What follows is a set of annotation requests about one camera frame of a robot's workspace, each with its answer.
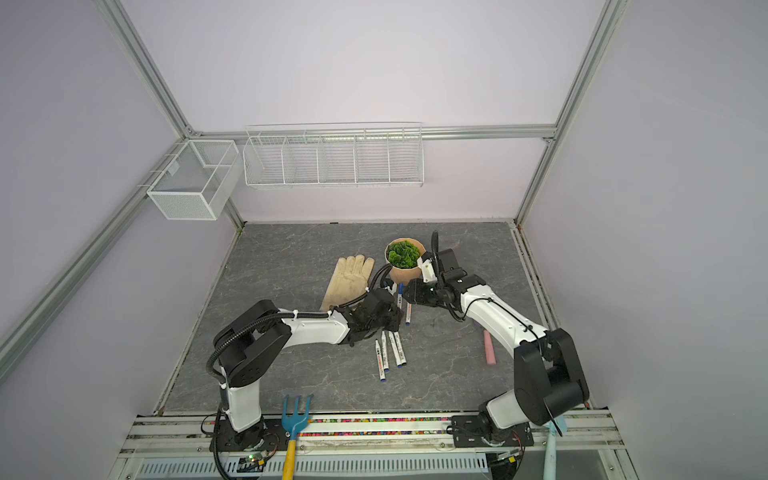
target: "wire basket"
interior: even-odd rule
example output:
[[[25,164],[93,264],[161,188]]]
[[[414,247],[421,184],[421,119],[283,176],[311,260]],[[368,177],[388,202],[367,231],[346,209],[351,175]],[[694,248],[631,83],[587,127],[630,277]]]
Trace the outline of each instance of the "wire basket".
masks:
[[[346,125],[343,130],[285,131],[276,127],[247,128],[245,181],[256,189],[424,183],[418,124],[373,129]]]
[[[243,174],[231,140],[189,140],[147,194],[169,220],[216,220]]]

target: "green succulent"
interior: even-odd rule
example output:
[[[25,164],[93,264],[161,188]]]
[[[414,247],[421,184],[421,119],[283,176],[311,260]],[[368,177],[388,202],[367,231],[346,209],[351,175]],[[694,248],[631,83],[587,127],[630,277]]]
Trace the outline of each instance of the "green succulent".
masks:
[[[422,254],[419,248],[407,240],[393,243],[386,249],[386,259],[398,268],[413,268]]]

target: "white wall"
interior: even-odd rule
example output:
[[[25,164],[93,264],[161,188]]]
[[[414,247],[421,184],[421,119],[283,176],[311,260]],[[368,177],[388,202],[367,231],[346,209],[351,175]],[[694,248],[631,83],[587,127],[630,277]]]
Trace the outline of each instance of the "white wall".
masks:
[[[553,124],[604,0],[125,0],[200,131],[254,124]],[[248,221],[513,217],[541,141],[425,142],[422,189],[240,185]]]
[[[640,478],[765,478],[766,25],[633,0],[524,225]]]
[[[603,0],[125,0],[188,120],[551,124]]]
[[[0,5],[0,334],[175,139],[88,0]]]
[[[0,5],[0,334],[174,141],[88,0]],[[107,475],[232,235],[144,208],[0,385],[0,476]]]
[[[424,142],[422,187],[254,190],[233,199],[251,222],[513,218],[545,143],[541,138]]]
[[[3,478],[107,477],[160,398],[232,236],[227,218],[165,220],[146,204],[0,386]]]

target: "terracotta pot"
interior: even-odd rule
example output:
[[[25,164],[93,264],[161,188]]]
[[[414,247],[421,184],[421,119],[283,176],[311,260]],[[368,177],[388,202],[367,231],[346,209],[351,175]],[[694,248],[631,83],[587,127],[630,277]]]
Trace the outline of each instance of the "terracotta pot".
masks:
[[[396,240],[392,240],[391,242],[387,243],[386,248],[384,249],[384,258],[386,258],[386,251],[389,249],[389,246],[393,243],[399,243],[404,240],[409,241],[410,243],[413,243],[416,248],[419,249],[420,254],[426,253],[427,249],[424,248],[421,242],[418,240],[413,240],[412,238],[398,238]],[[396,266],[392,267],[392,270],[389,271],[389,277],[392,278],[392,280],[395,281],[395,283],[404,283],[408,284],[411,280],[415,278],[419,278],[422,275],[422,269],[418,268],[417,266],[414,266],[413,268],[397,268]]]

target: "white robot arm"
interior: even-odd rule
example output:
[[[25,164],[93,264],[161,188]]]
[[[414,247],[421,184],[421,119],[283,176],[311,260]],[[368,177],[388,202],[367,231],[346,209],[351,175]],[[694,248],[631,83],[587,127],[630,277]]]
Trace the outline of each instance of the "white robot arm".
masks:
[[[523,422],[543,425],[588,399],[581,364],[565,331],[548,331],[521,315],[482,278],[461,269],[451,250],[436,253],[436,232],[432,250],[419,262],[426,280],[412,280],[406,300],[445,308],[456,319],[476,320],[515,359],[515,387],[480,406],[489,438]],[[262,300],[216,336],[207,369],[220,383],[222,410],[235,432],[261,420],[260,378],[281,349],[305,343],[354,344],[379,329],[398,330],[402,312],[386,288],[373,288],[376,281],[374,276],[371,290],[360,298],[327,313],[277,309]],[[254,330],[261,335],[254,337]],[[552,366],[546,368],[545,360]]]

